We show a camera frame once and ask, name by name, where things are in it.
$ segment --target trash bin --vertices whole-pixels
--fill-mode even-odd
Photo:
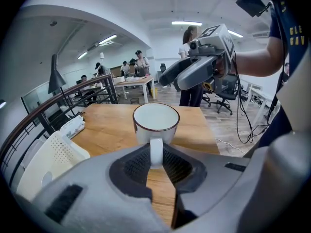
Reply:
[[[151,95],[152,96],[154,95],[154,91],[152,88],[151,88]],[[155,98],[157,98],[157,88],[155,88]]]
[[[139,104],[139,98],[132,98],[131,104]]]

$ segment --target fluorescent light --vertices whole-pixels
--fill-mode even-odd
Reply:
[[[78,60],[80,60],[80,59],[82,59],[84,56],[86,56],[87,55],[87,52],[84,52],[84,53],[82,53],[79,57],[78,57]]]
[[[107,41],[107,42],[102,43],[102,44],[99,45],[99,46],[102,47],[102,46],[110,45],[110,44],[112,44],[112,43],[113,43],[113,41]]]
[[[193,22],[193,21],[172,21],[172,25],[194,25],[201,26],[201,22]]]
[[[112,40],[113,38],[116,38],[116,37],[117,37],[117,36],[114,34],[113,36],[108,37],[107,39],[101,41],[101,42],[99,43],[99,45],[102,45],[102,44],[105,43],[106,41],[110,41],[110,40]]]
[[[231,31],[231,30],[228,30],[228,32],[229,32],[230,34],[233,34],[233,35],[239,37],[239,38],[242,38],[242,37],[243,37],[243,35],[240,35],[240,34],[238,34],[238,33],[235,33],[235,32],[233,32],[233,31]]]
[[[3,108],[6,105],[6,101],[3,99],[0,99],[0,109]]]

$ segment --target white cable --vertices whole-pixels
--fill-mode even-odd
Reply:
[[[230,143],[224,142],[224,141],[222,141],[221,139],[218,139],[218,138],[215,138],[215,140],[218,140],[218,141],[221,141],[221,142],[223,142],[223,143],[229,144],[229,145],[230,145],[231,147],[233,147],[234,149],[237,149],[237,150],[241,151],[242,153],[246,154],[246,153],[243,152],[241,149],[232,146]]]

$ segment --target mug handle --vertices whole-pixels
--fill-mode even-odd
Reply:
[[[151,169],[158,169],[163,164],[163,141],[162,138],[150,139],[150,163]]]

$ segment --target wooden handrail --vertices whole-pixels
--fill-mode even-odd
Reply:
[[[98,78],[94,78],[85,82],[82,82],[80,84],[77,84],[75,86],[72,86],[64,91],[65,95],[70,95],[74,93],[77,90],[80,90],[83,87],[86,87],[90,84],[98,83],[100,81],[103,81],[105,79],[109,79],[112,83],[111,74],[106,74],[103,76],[100,76]],[[14,143],[14,141],[17,139],[17,137],[22,133],[22,131],[34,120],[34,118],[40,114],[43,113],[46,109],[51,107],[53,104],[55,104],[58,100],[63,98],[63,94],[59,93],[49,100],[46,100],[44,103],[42,103],[40,106],[35,108],[33,111],[31,111],[9,134],[9,136],[5,139],[1,151],[0,151],[0,163],[3,162],[4,157],[10,148],[10,146]]]

